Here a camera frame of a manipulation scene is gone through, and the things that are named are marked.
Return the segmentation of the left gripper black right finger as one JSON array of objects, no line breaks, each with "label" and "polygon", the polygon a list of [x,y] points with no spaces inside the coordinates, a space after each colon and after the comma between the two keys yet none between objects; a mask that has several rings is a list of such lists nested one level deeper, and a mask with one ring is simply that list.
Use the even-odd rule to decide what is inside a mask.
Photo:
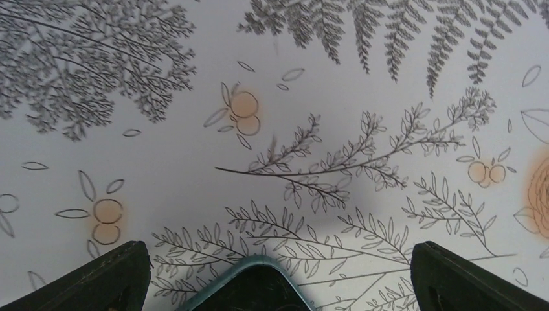
[{"label": "left gripper black right finger", "polygon": [[432,241],[414,246],[410,278],[421,311],[548,310],[548,301]]}]

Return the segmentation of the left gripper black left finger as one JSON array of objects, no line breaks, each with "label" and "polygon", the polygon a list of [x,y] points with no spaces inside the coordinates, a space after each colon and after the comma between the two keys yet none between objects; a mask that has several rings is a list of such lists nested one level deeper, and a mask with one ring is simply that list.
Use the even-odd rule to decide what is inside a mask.
[{"label": "left gripper black left finger", "polygon": [[143,241],[129,241],[1,310],[142,310],[151,281]]}]

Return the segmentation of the black phone teal edge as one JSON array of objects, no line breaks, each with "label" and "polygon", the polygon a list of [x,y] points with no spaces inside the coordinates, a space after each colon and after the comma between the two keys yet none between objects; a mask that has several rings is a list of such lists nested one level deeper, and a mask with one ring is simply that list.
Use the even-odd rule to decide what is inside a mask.
[{"label": "black phone teal edge", "polygon": [[178,310],[306,310],[313,304],[277,261],[266,255],[242,258]]}]

